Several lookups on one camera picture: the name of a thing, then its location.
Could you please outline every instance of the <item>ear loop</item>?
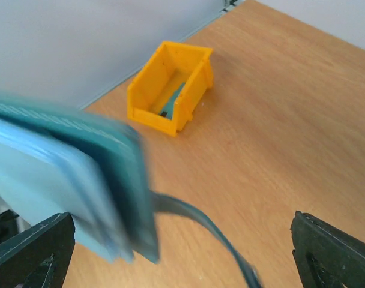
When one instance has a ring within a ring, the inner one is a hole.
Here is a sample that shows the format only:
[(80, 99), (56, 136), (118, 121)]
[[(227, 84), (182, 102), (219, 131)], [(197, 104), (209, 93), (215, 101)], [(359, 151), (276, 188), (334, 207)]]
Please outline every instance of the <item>ear loop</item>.
[(217, 240), (219, 240), (232, 253), (241, 272), (243, 273), (243, 277), (248, 287), (262, 288), (262, 284), (254, 267), (252, 267), (252, 265), (249, 264), (248, 261), (246, 261), (236, 249), (234, 249), (232, 244), (228, 241), (228, 239), (226, 239), (220, 229), (202, 211), (184, 201), (168, 195), (153, 192), (152, 198), (156, 212), (176, 214), (189, 218), (204, 226), (204, 228), (211, 232), (212, 235), (216, 237)]

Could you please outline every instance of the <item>storage bin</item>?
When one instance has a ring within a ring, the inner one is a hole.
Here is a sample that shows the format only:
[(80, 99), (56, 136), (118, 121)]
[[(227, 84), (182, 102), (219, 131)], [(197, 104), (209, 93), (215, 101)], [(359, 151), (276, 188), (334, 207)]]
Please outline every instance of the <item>storage bin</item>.
[(128, 117), (176, 136), (213, 85), (211, 53), (164, 41), (128, 87)]

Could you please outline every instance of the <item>white wall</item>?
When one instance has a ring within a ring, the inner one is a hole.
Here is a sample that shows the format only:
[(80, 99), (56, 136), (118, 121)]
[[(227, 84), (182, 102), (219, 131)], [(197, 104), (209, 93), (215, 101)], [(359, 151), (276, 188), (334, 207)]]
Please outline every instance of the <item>white wall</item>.
[(225, 0), (0, 0), (0, 90), (84, 107)]
[(365, 49), (365, 0), (259, 0)]

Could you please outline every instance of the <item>wooden table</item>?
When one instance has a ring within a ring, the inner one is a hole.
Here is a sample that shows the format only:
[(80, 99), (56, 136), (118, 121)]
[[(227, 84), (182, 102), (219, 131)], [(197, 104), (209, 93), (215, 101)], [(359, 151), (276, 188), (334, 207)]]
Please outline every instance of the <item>wooden table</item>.
[[(173, 138), (144, 137), (152, 187), (197, 206), (265, 287), (301, 287), (289, 227), (309, 212), (365, 242), (365, 51), (254, 1), (188, 43), (213, 47), (214, 87)], [(128, 122), (126, 89), (90, 111)], [(113, 265), (77, 245), (64, 287), (245, 287), (189, 220), (158, 216), (161, 262)]]

